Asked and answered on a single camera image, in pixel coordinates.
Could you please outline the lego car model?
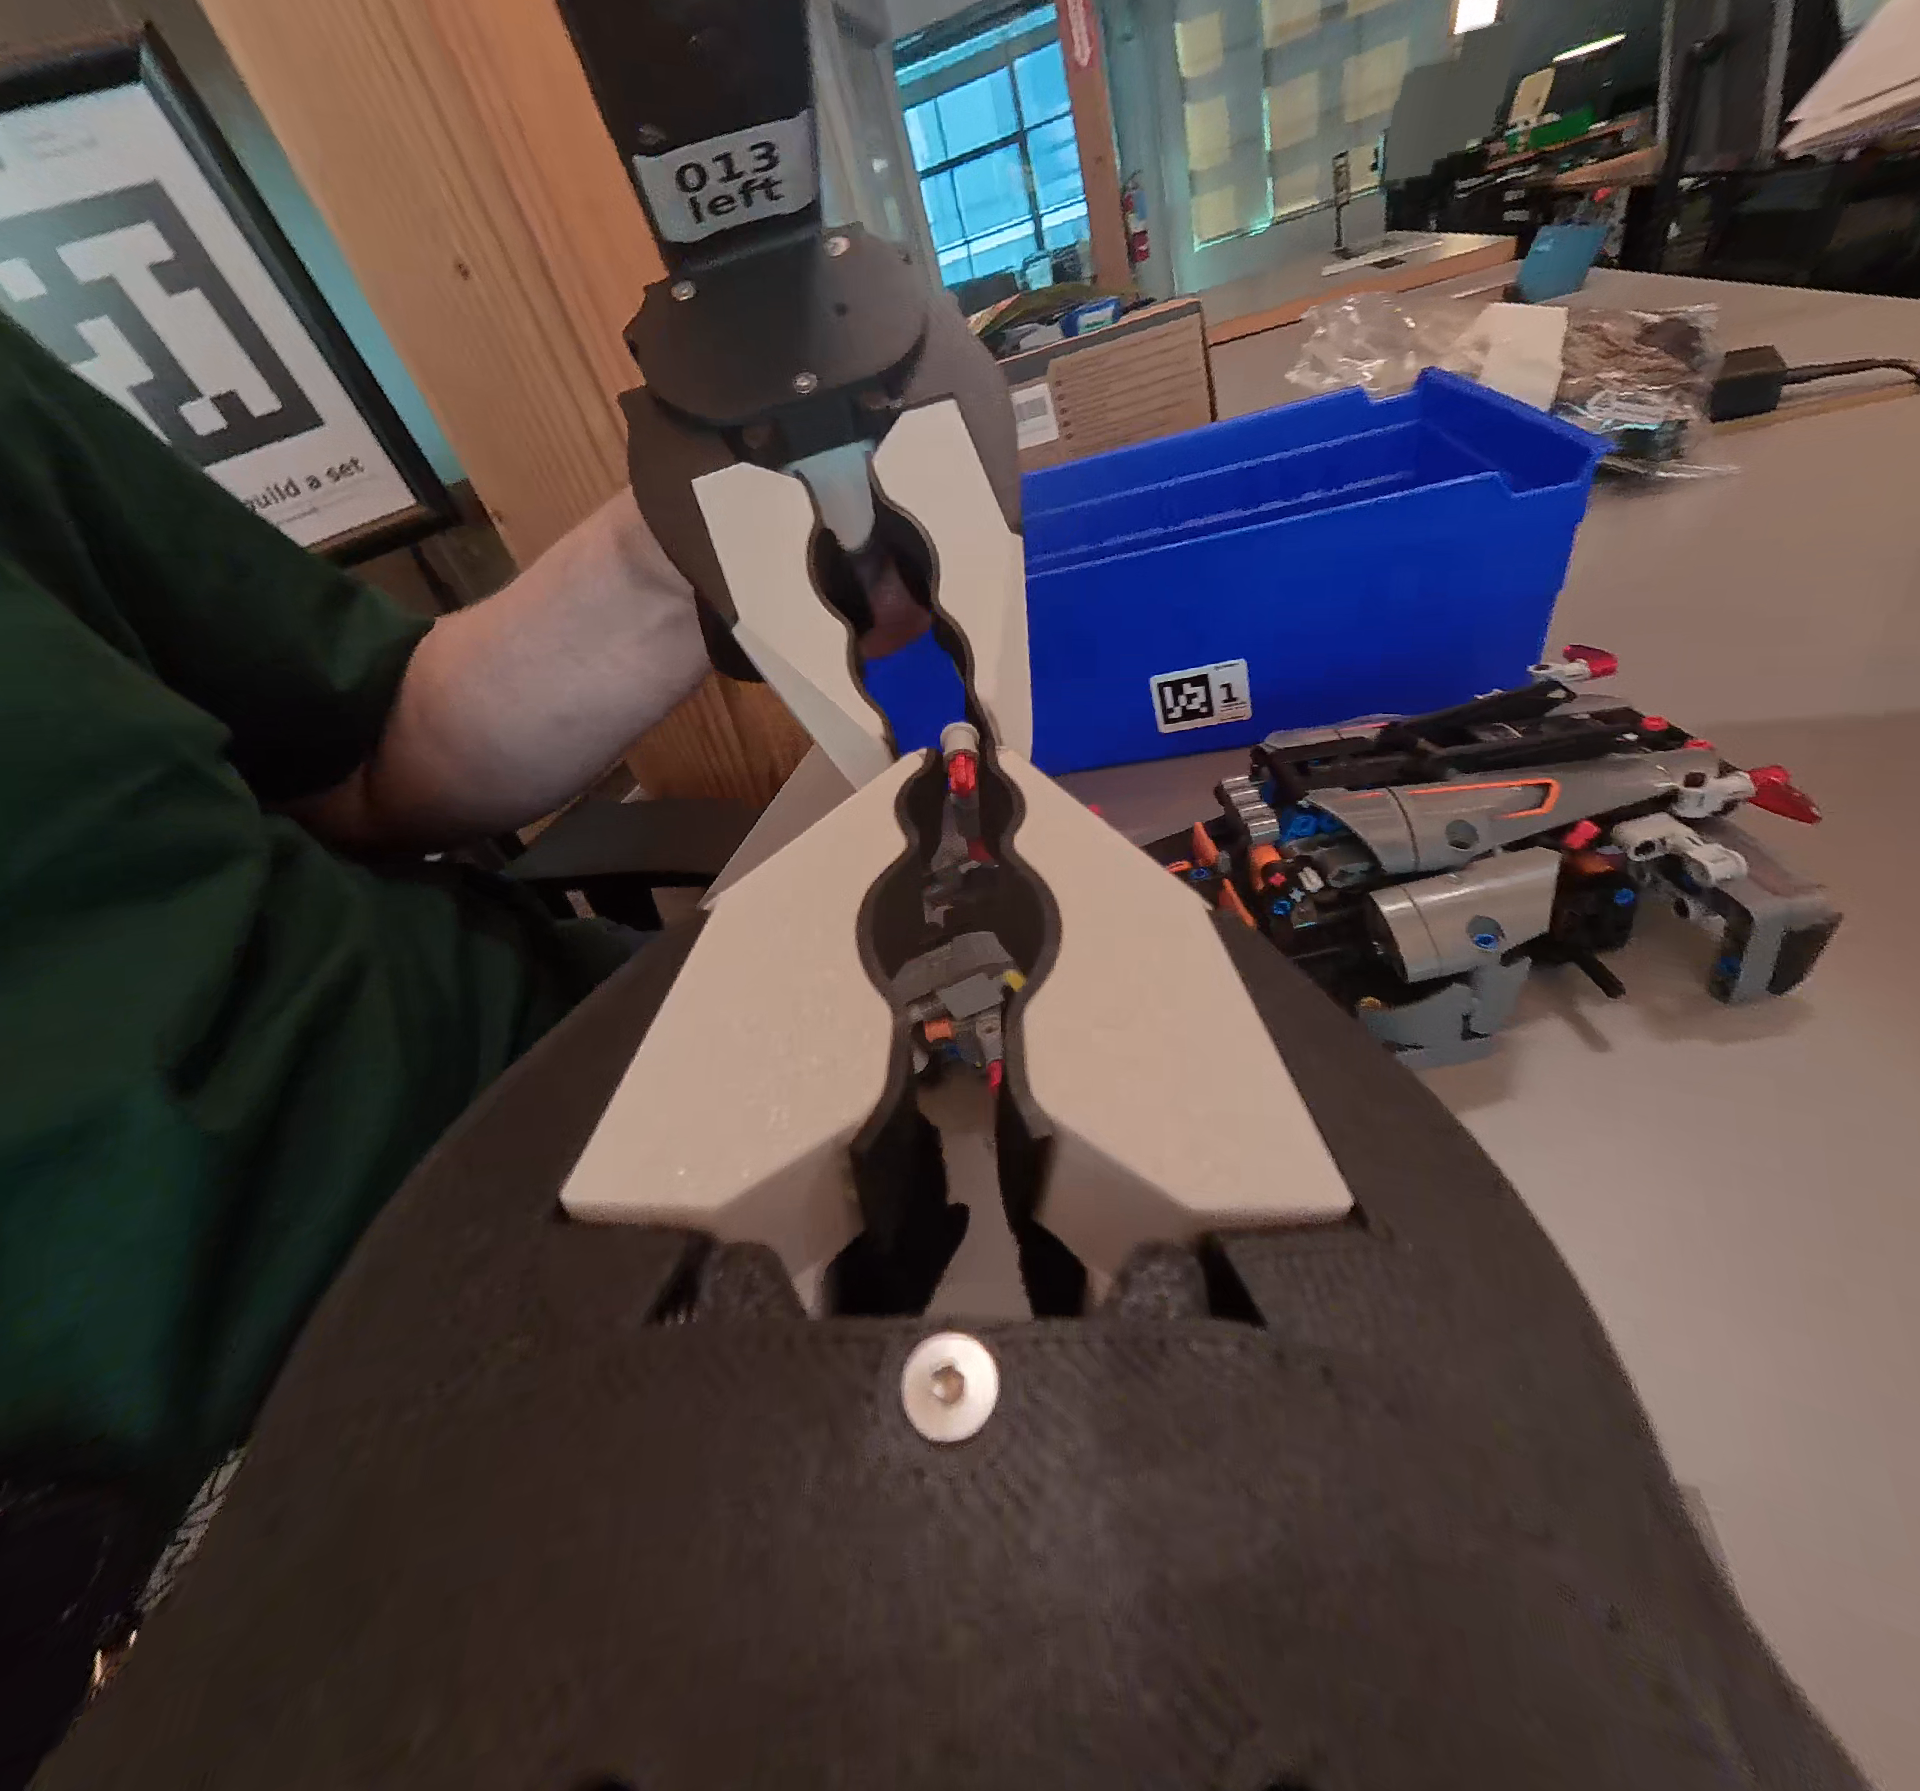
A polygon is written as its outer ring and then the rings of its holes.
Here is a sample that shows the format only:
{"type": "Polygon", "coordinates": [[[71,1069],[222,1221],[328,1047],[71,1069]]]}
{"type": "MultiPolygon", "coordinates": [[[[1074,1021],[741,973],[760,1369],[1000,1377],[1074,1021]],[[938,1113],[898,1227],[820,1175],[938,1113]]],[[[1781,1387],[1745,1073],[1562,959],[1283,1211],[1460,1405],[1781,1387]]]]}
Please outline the lego car model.
{"type": "Polygon", "coordinates": [[[1782,765],[1583,693],[1617,669],[1571,647],[1451,707],[1273,733],[1213,817],[1143,847],[1412,1069],[1484,1057],[1537,967],[1620,999],[1607,959],[1660,907],[1710,933],[1716,1003],[1796,991],[1842,915],[1748,817],[1816,803],[1782,765]]]}

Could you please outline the black monitor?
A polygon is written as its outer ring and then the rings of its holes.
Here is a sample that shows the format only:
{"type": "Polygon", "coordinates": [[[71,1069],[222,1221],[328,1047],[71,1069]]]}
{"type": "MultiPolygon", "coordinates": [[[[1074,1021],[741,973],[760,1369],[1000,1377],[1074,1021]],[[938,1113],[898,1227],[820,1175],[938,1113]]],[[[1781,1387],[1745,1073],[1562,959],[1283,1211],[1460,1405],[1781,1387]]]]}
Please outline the black monitor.
{"type": "Polygon", "coordinates": [[[1594,38],[1517,76],[1500,42],[1464,38],[1453,58],[1404,72],[1379,146],[1379,186],[1408,188],[1458,156],[1505,162],[1619,128],[1605,106],[1627,44],[1624,32],[1594,38]]]}

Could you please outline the lego instruction booklet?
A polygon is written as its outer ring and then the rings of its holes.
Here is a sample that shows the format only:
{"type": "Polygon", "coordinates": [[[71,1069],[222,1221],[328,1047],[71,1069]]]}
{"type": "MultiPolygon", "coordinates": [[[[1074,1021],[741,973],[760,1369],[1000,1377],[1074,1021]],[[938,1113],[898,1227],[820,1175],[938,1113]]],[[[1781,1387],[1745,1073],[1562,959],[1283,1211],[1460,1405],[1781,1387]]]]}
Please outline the lego instruction booklet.
{"type": "Polygon", "coordinates": [[[1787,158],[1907,140],[1918,128],[1918,0],[1887,0],[1788,116],[1787,158]]]}

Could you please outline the blue bin with white tag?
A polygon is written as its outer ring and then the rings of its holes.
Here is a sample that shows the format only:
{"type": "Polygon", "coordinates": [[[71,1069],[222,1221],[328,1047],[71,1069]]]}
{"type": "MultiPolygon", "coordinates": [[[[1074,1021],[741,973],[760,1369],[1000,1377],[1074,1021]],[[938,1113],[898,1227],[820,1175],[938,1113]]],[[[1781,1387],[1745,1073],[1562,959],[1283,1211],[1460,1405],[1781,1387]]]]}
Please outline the blue bin with white tag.
{"type": "Polygon", "coordinates": [[[1015,537],[1024,755],[1178,759],[1521,683],[1603,448],[1430,370],[1044,467],[1015,537]]]}

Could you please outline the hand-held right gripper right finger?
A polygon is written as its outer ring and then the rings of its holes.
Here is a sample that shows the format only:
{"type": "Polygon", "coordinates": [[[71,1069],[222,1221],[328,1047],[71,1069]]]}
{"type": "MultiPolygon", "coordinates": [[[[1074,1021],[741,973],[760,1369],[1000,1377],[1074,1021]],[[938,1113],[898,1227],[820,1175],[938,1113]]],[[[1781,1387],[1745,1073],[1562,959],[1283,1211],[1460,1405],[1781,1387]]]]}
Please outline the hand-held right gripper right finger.
{"type": "Polygon", "coordinates": [[[1356,1207],[1221,921],[1012,749],[1003,853],[1038,903],[1007,1021],[996,1163],[1032,1307],[1083,1307],[1148,1243],[1356,1207]]]}

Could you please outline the pile of clear plastic bags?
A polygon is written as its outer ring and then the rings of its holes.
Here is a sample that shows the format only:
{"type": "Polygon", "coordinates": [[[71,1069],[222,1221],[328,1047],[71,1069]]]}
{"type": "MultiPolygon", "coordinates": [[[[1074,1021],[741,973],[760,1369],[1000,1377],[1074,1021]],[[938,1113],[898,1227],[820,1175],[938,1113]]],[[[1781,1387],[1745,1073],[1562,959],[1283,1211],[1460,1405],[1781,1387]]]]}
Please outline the pile of clear plastic bags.
{"type": "Polygon", "coordinates": [[[1518,302],[1421,316],[1363,294],[1309,312],[1294,388],[1404,394],[1430,370],[1548,412],[1605,442],[1600,463],[1635,477],[1701,473],[1725,354],[1714,308],[1624,310],[1518,302]]]}

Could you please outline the person's left forearm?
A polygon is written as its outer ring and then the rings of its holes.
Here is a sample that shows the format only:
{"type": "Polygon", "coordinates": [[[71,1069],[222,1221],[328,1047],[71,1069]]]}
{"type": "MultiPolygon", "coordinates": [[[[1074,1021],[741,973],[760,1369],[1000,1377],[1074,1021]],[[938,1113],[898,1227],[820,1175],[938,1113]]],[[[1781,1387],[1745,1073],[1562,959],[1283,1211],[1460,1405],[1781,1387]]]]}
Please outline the person's left forearm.
{"type": "Polygon", "coordinates": [[[582,795],[706,675],[694,589],[622,489],[435,623],[328,821],[418,851],[515,833],[582,795]]]}

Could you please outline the framed poster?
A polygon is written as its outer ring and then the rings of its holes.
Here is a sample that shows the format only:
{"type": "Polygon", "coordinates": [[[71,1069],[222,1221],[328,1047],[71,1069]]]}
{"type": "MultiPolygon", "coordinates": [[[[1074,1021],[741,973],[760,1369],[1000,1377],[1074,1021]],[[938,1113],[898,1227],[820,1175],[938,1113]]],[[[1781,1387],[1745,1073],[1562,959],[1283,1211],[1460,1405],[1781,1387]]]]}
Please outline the framed poster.
{"type": "Polygon", "coordinates": [[[4,58],[2,300],[315,553],[358,563],[460,523],[157,28],[4,58]]]}

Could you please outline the brown cardboard box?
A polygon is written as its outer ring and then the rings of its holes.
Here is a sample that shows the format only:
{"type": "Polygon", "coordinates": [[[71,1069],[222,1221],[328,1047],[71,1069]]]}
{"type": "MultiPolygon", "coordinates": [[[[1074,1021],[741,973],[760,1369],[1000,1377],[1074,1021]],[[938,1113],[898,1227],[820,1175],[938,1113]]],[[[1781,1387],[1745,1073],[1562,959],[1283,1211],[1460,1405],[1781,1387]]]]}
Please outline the brown cardboard box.
{"type": "Polygon", "coordinates": [[[1020,471],[1100,457],[1218,420],[1205,306],[1169,300],[1000,362],[1020,471]]]}

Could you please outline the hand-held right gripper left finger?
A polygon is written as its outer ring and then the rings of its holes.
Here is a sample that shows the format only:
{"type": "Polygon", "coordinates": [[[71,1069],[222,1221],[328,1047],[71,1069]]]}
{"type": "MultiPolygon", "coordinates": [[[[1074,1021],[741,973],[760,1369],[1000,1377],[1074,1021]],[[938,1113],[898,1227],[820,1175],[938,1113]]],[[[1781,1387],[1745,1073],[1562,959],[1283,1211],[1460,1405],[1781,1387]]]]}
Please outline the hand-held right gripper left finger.
{"type": "Polygon", "coordinates": [[[861,1245],[878,1295],[922,1303],[944,1269],[944,1153],[872,929],[872,893],[918,881],[903,755],[856,787],[812,749],[747,833],[636,1053],[564,1179],[588,1225],[766,1245],[808,1307],[861,1245]]]}

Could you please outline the black mesh office chair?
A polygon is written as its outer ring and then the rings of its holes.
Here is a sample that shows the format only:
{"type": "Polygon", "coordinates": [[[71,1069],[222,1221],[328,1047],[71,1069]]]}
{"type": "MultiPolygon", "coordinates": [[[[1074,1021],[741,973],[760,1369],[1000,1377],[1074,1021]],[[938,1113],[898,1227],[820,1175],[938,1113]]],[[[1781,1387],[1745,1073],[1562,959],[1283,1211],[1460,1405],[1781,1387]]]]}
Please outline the black mesh office chair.
{"type": "Polygon", "coordinates": [[[1659,134],[1680,178],[1772,162],[1799,0],[1662,0],[1659,134]]]}

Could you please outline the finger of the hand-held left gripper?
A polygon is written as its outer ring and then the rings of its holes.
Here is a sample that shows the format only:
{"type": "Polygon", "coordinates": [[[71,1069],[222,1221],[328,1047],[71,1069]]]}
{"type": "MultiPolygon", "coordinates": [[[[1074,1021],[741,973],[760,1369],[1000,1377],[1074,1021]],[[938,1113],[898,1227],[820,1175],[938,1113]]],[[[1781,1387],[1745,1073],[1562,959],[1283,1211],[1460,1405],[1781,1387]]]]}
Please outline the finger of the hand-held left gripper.
{"type": "Polygon", "coordinates": [[[877,448],[874,489],[924,553],[932,629],[970,719],[995,747],[1032,757],[1024,537],[1009,521],[956,402],[901,414],[877,448]]]}
{"type": "Polygon", "coordinates": [[[732,639],[852,789],[877,781],[901,755],[865,687],[855,623],[823,589],[814,551],[829,527],[808,485],[738,461],[697,479],[692,495],[732,639]]]}

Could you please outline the black power adapter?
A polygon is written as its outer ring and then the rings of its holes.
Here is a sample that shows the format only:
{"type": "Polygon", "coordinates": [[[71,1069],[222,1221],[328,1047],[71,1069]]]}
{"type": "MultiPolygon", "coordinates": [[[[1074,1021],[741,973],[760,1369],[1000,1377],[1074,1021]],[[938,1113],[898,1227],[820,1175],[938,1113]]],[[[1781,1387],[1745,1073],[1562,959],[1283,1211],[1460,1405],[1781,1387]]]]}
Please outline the black power adapter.
{"type": "Polygon", "coordinates": [[[1736,424],[1781,410],[1790,392],[1856,378],[1896,378],[1918,384],[1918,364],[1893,358],[1788,364],[1774,346],[1728,352],[1708,392],[1706,420],[1736,424]]]}

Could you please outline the small blue box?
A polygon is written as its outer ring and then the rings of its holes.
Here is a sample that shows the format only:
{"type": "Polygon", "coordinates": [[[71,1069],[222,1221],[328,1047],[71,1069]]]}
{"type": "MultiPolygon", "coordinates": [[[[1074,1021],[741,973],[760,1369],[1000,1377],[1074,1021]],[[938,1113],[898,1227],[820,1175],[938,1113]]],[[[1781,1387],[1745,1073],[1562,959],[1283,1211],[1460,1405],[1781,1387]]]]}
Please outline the small blue box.
{"type": "Polygon", "coordinates": [[[1605,222],[1544,224],[1518,264],[1513,300],[1524,306],[1548,306],[1581,290],[1609,234],[1605,222]]]}

